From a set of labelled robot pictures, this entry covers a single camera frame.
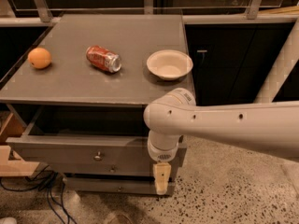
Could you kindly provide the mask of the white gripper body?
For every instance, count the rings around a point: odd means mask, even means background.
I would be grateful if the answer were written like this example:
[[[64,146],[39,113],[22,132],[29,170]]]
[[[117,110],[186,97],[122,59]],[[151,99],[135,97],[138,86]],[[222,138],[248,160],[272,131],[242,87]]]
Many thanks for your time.
[[[152,142],[148,141],[148,153],[149,156],[157,162],[170,162],[176,157],[178,151],[178,144],[173,147],[163,150],[159,147],[155,147]]]

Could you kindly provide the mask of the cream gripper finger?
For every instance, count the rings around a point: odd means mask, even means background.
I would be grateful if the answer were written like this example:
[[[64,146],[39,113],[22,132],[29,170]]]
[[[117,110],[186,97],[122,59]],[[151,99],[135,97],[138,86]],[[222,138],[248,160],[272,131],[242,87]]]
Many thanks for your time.
[[[171,165],[168,162],[158,162],[153,165],[154,184],[158,195],[167,193],[170,174]]]

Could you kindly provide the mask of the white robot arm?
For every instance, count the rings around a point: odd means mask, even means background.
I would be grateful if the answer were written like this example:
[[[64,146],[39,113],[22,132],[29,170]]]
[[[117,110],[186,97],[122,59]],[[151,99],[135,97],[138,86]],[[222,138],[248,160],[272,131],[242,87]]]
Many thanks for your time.
[[[170,161],[183,135],[299,160],[299,102],[198,106],[188,90],[177,88],[148,104],[143,118],[159,195],[167,193]]]

